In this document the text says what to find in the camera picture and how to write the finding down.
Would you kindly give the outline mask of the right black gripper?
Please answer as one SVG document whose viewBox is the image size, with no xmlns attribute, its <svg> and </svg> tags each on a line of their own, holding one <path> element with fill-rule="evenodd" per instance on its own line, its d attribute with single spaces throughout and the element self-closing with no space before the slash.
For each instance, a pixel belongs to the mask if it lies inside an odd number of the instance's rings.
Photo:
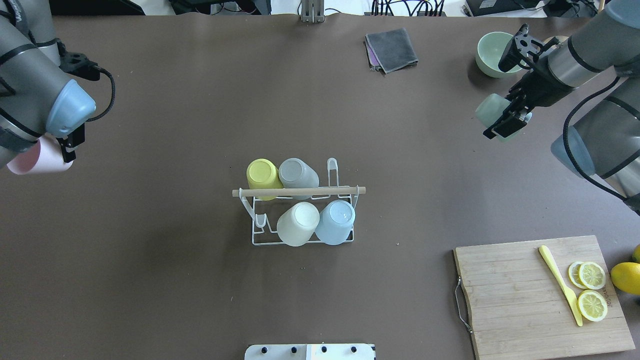
<svg viewBox="0 0 640 360">
<path fill-rule="evenodd" d="M 531 70 L 509 89 L 505 98 L 511 103 L 503 110 L 498 120 L 483 131 L 482 134 L 487 139 L 494 139 L 495 134 L 506 138 L 523 129 L 528 125 L 523 115 L 530 113 L 526 110 L 551 107 L 562 100 L 563 85 L 544 71 Z"/>
</svg>

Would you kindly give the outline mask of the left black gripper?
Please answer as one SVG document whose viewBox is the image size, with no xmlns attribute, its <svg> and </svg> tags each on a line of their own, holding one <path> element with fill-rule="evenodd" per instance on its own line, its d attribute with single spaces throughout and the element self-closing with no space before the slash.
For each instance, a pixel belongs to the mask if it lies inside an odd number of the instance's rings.
<svg viewBox="0 0 640 360">
<path fill-rule="evenodd" d="M 64 163 L 74 161 L 74 151 L 85 142 L 85 123 L 78 126 L 64 137 L 58 137 L 58 144 L 61 147 L 61 156 Z"/>
</svg>

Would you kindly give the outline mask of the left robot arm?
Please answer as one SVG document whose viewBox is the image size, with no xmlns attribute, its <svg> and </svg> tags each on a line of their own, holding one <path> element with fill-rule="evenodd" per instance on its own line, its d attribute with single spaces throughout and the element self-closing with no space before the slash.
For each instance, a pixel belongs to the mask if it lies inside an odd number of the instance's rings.
<svg viewBox="0 0 640 360">
<path fill-rule="evenodd" d="M 46 0 L 3 0 L 1 45 L 1 165 L 27 153 L 49 134 L 62 160 L 75 160 L 94 99 L 63 69 Z"/>
</svg>

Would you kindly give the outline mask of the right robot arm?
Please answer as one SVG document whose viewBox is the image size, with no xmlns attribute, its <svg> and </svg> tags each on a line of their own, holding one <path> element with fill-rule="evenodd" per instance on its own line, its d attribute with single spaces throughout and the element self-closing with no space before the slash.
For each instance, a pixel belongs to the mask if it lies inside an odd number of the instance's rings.
<svg viewBox="0 0 640 360">
<path fill-rule="evenodd" d="M 507 139 L 528 125 L 534 109 L 555 105 L 613 68 L 614 80 L 569 112 L 551 152 L 635 213 L 640 207 L 639 13 L 637 0 L 611 0 L 564 41 L 540 41 L 524 23 L 507 37 L 498 68 L 526 73 L 506 96 L 491 94 L 475 111 L 485 137 Z"/>
</svg>

